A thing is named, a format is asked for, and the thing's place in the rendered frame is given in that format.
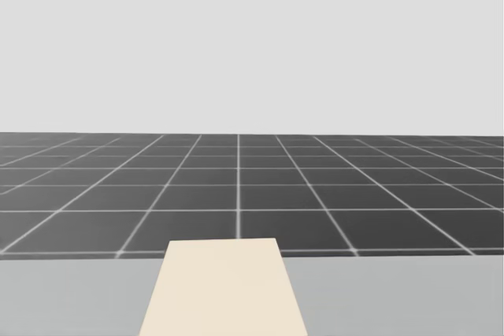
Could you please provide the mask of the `tall board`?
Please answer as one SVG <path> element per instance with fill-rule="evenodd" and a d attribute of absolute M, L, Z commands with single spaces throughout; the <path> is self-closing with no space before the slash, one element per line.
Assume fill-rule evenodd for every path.
<path fill-rule="evenodd" d="M 273 238 L 168 244 L 138 336 L 308 336 Z"/>

